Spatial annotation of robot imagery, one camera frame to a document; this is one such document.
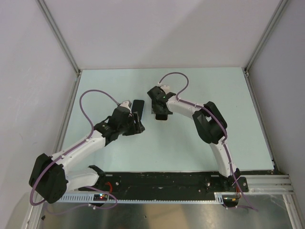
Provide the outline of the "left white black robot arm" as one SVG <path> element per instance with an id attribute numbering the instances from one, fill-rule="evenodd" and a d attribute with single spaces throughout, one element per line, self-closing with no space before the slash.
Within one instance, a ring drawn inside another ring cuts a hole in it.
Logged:
<path id="1" fill-rule="evenodd" d="M 120 104 L 112 115 L 97 123 L 90 134 L 68 150 L 48 156 L 37 157 L 29 185 L 48 203 L 57 202 L 67 191 L 88 190 L 92 187 L 101 190 L 105 187 L 105 173 L 96 165 L 90 165 L 82 171 L 72 168 L 88 157 L 115 141 L 119 135 L 130 136 L 142 133 L 141 123 L 143 105 L 132 108 Z"/>

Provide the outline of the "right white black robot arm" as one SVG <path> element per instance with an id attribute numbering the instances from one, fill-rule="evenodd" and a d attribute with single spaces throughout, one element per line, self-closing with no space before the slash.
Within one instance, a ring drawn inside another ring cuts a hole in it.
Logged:
<path id="1" fill-rule="evenodd" d="M 167 85 L 155 86 L 147 94 L 152 100 L 152 111 L 156 115 L 186 116 L 194 121 L 199 137 L 212 149 L 220 174 L 223 190 L 232 191 L 237 186 L 240 170 L 232 160 L 227 145 L 227 123 L 217 106 L 209 101 L 203 105 L 180 99 L 170 92 Z"/>

